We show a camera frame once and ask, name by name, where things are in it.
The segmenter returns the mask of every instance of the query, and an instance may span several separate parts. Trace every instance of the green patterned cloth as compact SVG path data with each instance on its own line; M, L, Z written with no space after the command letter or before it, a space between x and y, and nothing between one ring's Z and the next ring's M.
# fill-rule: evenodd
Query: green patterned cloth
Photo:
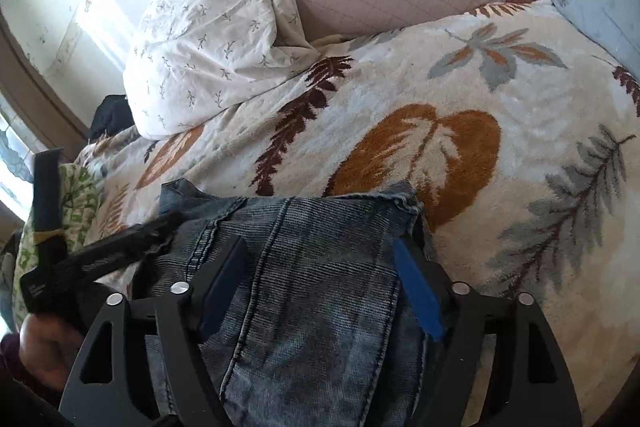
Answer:
M62 182L60 191L62 228L65 231L66 247L69 252L73 252L84 245L86 233L98 210L98 191L94 179L86 168L75 164L64 164L59 167L59 171ZM22 299L20 277L37 265L38 250L33 242L33 211L31 211L22 232L14 272L13 309L15 327L18 331L28 313Z

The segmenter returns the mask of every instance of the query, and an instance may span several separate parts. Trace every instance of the leaf print blanket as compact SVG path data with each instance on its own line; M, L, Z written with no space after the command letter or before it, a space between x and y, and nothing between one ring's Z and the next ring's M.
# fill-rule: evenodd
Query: leaf print blanket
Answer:
M138 131L164 138L308 69L296 0L155 0L123 74Z
M186 133L88 146L105 201L89 239L149 220L181 176L220 196L409 180L453 279L540 300L591 425L640 348L640 89L548 0L519 8L327 45Z

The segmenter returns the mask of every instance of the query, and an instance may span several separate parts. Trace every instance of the blue denim fabric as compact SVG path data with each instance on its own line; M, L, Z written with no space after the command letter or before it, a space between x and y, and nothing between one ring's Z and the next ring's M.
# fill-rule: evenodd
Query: blue denim fabric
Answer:
M190 280L232 234L247 242L246 277L221 330L202 346L234 425L404 425L426 345L391 250L422 211L409 184L330 198L217 198L178 180L163 186L161 209L191 220L170 252L141 268L139 295ZM170 410L151 348L158 396Z

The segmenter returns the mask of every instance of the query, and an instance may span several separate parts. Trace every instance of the metal pin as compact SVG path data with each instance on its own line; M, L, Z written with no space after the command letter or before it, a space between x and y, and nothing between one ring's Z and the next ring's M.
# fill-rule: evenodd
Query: metal pin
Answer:
M454 282L451 288L453 293L458 295L466 295L471 291L471 287L466 282Z
M189 291L189 283L185 281L178 281L171 286L171 293L180 295Z
M520 295L518 295L518 301L520 301L521 304L524 304L525 306L531 306L535 302L535 299L530 293L521 293Z
M107 297L107 304L109 306L117 306L124 300L122 293L112 293Z

